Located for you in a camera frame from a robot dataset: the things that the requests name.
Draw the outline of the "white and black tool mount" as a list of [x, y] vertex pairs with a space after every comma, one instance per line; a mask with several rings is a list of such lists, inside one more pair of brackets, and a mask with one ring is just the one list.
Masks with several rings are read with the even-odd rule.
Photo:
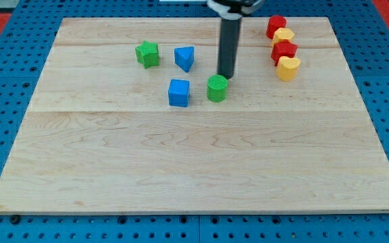
[[265, 0], [207, 0], [207, 6], [221, 18], [242, 18], [260, 9]]

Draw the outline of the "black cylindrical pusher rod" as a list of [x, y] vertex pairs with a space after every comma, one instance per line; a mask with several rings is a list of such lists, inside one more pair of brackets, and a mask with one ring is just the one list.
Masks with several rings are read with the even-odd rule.
[[221, 19], [219, 49], [217, 54], [217, 74], [230, 79], [234, 76], [238, 41], [242, 19]]

